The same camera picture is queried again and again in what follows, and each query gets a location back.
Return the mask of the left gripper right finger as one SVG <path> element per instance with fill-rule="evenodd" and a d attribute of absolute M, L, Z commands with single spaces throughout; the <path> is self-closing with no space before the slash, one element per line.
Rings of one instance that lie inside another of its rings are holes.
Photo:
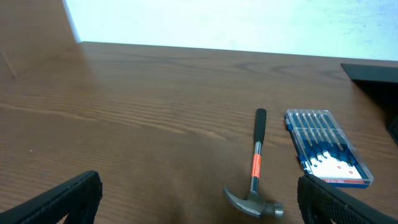
<path fill-rule="evenodd" d="M 298 179 L 297 201 L 305 224 L 397 224 L 312 174 Z"/>

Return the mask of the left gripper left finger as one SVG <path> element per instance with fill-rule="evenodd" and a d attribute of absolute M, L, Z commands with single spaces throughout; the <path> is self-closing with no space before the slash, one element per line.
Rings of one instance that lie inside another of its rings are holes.
<path fill-rule="evenodd" d="M 1 213 L 1 223 L 93 224 L 103 196 L 103 183 L 95 170 L 76 177 Z"/>

